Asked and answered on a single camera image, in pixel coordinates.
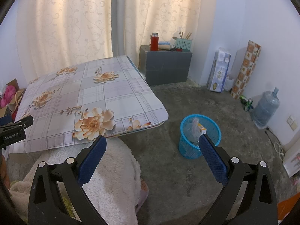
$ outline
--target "pink plastic bag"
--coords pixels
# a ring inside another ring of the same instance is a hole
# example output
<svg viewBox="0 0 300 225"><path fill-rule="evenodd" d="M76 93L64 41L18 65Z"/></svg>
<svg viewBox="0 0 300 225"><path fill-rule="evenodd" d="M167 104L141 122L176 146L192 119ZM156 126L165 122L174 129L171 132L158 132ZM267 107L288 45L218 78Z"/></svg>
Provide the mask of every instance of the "pink plastic bag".
<svg viewBox="0 0 300 225"><path fill-rule="evenodd" d="M11 102L11 99L14 97L15 94L16 88L12 85L8 85L0 102L1 108L5 107L9 102Z"/></svg>

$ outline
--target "gray cabinet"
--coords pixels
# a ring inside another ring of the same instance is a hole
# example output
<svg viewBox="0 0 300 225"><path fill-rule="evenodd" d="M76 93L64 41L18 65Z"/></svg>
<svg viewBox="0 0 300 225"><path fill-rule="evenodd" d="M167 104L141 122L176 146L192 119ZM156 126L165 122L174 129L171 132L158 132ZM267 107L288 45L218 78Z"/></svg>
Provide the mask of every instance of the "gray cabinet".
<svg viewBox="0 0 300 225"><path fill-rule="evenodd" d="M139 71L150 86L186 82L191 58L191 52L152 52L150 46L143 45L139 50Z"/></svg>

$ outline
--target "white wall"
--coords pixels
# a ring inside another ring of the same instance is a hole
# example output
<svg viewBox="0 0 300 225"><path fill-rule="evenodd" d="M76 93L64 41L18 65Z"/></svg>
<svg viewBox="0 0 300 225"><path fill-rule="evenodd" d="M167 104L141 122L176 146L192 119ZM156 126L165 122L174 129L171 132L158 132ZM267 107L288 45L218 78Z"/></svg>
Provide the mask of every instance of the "white wall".
<svg viewBox="0 0 300 225"><path fill-rule="evenodd" d="M1 80L6 84L14 78L17 79L20 88L27 87L23 70L21 67L18 49L17 49L17 9L16 0L2 24L0 25L0 86Z"/></svg>
<svg viewBox="0 0 300 225"><path fill-rule="evenodd" d="M294 116L300 126L300 15L292 2L246 0L244 26L232 68L235 76L241 67L248 40L261 45L262 50L244 95L254 98L256 104L262 92L272 91L275 86L279 88L280 107L269 126L286 145L299 130L298 127L292 131L286 122L288 117Z"/></svg>
<svg viewBox="0 0 300 225"><path fill-rule="evenodd" d="M230 50L229 70L239 47L245 14L245 0L202 0L189 78L206 85L215 52Z"/></svg>

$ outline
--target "concrete floor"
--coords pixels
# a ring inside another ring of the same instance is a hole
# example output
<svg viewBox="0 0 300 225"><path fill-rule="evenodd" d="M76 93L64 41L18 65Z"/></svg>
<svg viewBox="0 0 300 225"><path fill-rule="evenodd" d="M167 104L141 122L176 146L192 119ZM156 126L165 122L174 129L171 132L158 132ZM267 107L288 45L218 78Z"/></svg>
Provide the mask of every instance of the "concrete floor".
<svg viewBox="0 0 300 225"><path fill-rule="evenodd" d="M150 189L138 212L139 224L198 224L222 189L203 157L188 160L178 151L180 123L194 113L206 115L219 125L219 146L230 156L246 163L264 160L268 164L278 201L296 193L264 131L255 127L240 101L228 92L210 92L192 82L153 86L152 90L167 109L169 120L157 128L120 137L140 163L142 178ZM39 155L30 153L22 165L21 160L16 162L17 155L10 158L11 180L22 180ZM238 209L245 187L246 184L240 190L231 216Z"/></svg>

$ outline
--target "blue gripper pad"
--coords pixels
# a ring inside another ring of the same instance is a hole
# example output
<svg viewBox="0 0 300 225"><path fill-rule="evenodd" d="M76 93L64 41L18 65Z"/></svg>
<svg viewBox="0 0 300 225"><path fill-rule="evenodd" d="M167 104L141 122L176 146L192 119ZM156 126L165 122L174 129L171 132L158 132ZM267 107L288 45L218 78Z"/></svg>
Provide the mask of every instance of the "blue gripper pad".
<svg viewBox="0 0 300 225"><path fill-rule="evenodd" d="M219 183L222 183L223 186L226 186L226 184L228 183L227 166L204 135L201 135L199 138L199 148L215 179Z"/></svg>
<svg viewBox="0 0 300 225"><path fill-rule="evenodd" d="M77 183L82 187L83 184L91 180L96 167L106 151L106 139L101 137L98 139L94 147L89 151L83 162L78 168Z"/></svg>

